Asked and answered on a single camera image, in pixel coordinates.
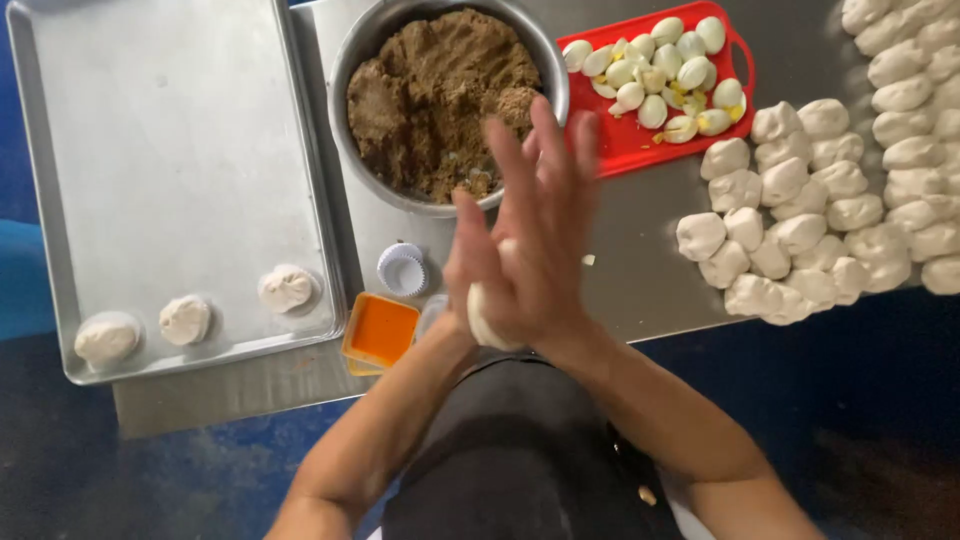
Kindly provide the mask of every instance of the aluminum baking tray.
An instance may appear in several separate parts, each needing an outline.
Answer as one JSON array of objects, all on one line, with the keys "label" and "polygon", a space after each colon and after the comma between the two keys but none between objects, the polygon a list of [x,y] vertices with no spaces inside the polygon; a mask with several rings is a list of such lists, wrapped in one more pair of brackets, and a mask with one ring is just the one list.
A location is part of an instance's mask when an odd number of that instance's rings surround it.
[{"label": "aluminum baking tray", "polygon": [[[14,0],[7,7],[63,357],[76,384],[260,356],[340,336],[346,298],[283,0]],[[324,286],[274,315],[257,281],[280,263]],[[171,299],[214,307],[177,347]],[[125,311],[133,354],[94,372],[82,321]]]}]

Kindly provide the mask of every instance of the metal bowl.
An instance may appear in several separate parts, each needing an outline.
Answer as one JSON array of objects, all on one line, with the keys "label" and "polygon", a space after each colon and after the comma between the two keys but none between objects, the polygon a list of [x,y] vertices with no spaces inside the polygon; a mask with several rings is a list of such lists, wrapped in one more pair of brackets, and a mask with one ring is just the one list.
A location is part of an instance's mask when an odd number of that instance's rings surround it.
[{"label": "metal bowl", "polygon": [[[431,20],[447,12],[473,8],[496,17],[516,31],[530,51],[540,72],[544,95],[553,106],[557,120],[566,122],[570,88],[566,64],[557,43],[547,36],[533,16],[509,0],[389,0],[377,2],[350,29],[333,66],[329,90],[330,127],[337,145],[347,156],[360,181],[381,200],[401,210],[428,217],[455,217],[453,205],[439,205],[416,199],[384,184],[360,159],[347,117],[347,87],[353,72],[380,52],[387,39],[415,20]],[[481,209],[492,209],[503,199],[503,186],[480,201]]]}]

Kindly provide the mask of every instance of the red cutting board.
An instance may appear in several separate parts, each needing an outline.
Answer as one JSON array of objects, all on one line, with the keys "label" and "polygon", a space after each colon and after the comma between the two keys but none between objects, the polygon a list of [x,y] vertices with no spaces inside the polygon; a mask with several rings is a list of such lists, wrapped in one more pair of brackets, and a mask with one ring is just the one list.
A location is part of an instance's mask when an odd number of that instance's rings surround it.
[{"label": "red cutting board", "polygon": [[[733,127],[717,136],[697,135],[693,140],[684,144],[662,142],[657,144],[653,136],[658,131],[648,130],[636,123],[636,112],[628,112],[621,118],[613,118],[608,112],[615,100],[601,97],[590,85],[590,79],[582,73],[570,73],[570,117],[578,110],[592,110],[600,116],[600,171],[601,178],[625,173],[640,167],[675,160],[683,156],[704,152],[711,144],[718,140],[733,137],[745,137],[750,132],[754,122],[754,56],[747,47],[743,37],[733,29],[727,12],[713,2],[694,2],[662,12],[643,15],[635,19],[618,22],[610,26],[595,28],[573,36],[562,37],[557,40],[560,48],[566,47],[570,41],[585,39],[599,49],[604,45],[616,43],[621,37],[632,40],[640,34],[650,34],[654,25],[665,17],[676,16],[684,22],[684,31],[692,31],[697,23],[705,17],[715,16],[727,28],[727,41],[719,53],[708,56],[717,66],[717,82],[736,77],[733,69],[732,44],[735,43],[743,50],[747,59],[749,81],[743,85],[743,92],[747,96],[747,110]],[[712,99],[713,92],[708,92]],[[683,114],[679,110],[669,109],[669,117]]]}]

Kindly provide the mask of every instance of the hand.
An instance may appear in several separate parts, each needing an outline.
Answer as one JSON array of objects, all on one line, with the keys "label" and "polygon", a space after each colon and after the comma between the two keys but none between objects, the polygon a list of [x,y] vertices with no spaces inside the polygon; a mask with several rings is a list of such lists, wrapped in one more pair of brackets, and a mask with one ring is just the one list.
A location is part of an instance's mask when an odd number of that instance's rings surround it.
[{"label": "hand", "polygon": [[492,329],[541,349],[588,320],[580,278],[598,190],[597,119],[591,113],[573,118],[571,154],[546,99],[536,99],[530,115],[534,131],[523,147],[501,121],[487,122],[487,143],[504,177],[503,203],[487,233],[473,199],[454,193],[457,232],[444,278],[462,321],[469,286],[481,282]]}]

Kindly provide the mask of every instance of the metal countertop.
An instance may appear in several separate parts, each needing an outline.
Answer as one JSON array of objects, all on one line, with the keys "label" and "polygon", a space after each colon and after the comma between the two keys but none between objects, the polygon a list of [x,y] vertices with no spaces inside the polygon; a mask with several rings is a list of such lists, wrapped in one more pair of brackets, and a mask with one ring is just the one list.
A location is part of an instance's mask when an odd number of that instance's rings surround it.
[{"label": "metal countertop", "polygon": [[[403,214],[373,197],[341,171],[326,125],[324,66],[329,67],[353,21],[377,0],[319,0],[291,10],[311,115],[320,140],[328,196],[350,301],[366,288],[382,292],[375,261],[403,239],[426,248],[439,283],[453,220]],[[521,0],[553,37],[686,3],[631,0]],[[720,3],[751,47],[757,108],[786,100],[801,106],[835,97],[851,110],[853,129],[867,142],[861,162],[871,191],[881,193],[881,149],[873,142],[867,59],[839,28],[839,0]],[[617,338],[642,341],[741,320],[723,309],[722,294],[706,285],[695,264],[677,255],[680,218],[709,210],[700,157],[676,160],[609,183],[594,224],[583,294],[589,312]],[[125,437],[217,424],[363,394],[375,378],[355,378],[339,354],[339,340],[203,370],[113,385]]]}]

